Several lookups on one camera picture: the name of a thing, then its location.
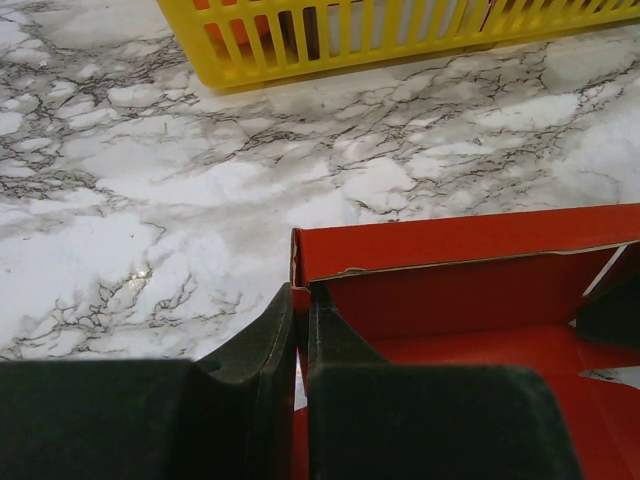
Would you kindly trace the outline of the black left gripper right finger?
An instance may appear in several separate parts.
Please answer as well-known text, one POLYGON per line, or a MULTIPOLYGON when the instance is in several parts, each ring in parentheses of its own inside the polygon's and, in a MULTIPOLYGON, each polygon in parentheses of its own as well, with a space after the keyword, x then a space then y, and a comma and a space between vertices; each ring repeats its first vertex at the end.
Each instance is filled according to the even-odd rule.
POLYGON ((556 399, 534 371, 398 365, 311 294, 309 473, 314 479, 579 479, 556 399))

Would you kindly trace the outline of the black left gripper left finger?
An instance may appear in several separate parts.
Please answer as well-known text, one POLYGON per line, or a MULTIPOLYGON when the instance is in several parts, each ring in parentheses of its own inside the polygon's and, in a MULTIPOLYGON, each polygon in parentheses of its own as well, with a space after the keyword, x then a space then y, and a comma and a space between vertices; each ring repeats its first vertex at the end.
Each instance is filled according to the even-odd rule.
POLYGON ((296 346, 291 289, 197 360, 1 366, 5 479, 286 479, 296 346))

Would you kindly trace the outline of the red paper box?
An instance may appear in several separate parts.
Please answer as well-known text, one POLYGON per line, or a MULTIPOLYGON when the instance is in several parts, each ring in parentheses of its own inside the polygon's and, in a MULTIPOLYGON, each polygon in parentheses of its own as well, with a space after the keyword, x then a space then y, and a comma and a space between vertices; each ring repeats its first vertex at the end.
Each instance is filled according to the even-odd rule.
MULTIPOLYGON (((639 475, 639 391, 591 372, 635 367, 639 349, 578 336, 580 308, 639 278, 635 204, 297 229, 291 283, 307 395, 311 294, 398 365, 527 368, 551 389, 583 471, 639 475)), ((308 398, 292 475, 309 473, 308 398)))

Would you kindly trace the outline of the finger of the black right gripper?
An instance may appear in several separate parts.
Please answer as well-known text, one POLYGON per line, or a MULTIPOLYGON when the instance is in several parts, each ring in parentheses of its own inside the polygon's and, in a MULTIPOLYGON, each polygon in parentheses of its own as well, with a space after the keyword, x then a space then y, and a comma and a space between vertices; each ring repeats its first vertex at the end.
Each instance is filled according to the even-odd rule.
POLYGON ((578 311, 579 337, 639 349, 639 278, 631 277, 589 300, 578 311))

